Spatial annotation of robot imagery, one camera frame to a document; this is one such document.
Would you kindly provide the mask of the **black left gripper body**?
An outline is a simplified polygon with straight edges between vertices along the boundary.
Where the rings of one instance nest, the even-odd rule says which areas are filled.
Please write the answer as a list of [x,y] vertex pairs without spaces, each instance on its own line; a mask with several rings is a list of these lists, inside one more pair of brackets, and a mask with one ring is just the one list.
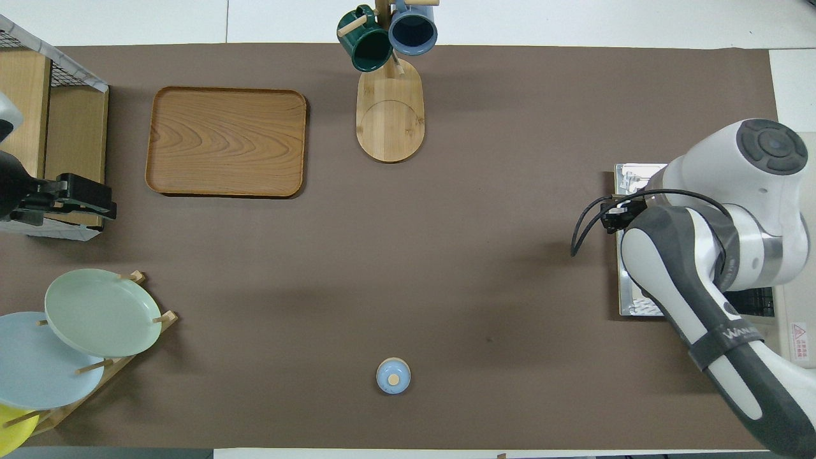
[[1,152],[2,221],[43,224],[46,213],[64,214],[56,206],[57,193],[64,190],[61,181],[32,177],[14,155]]

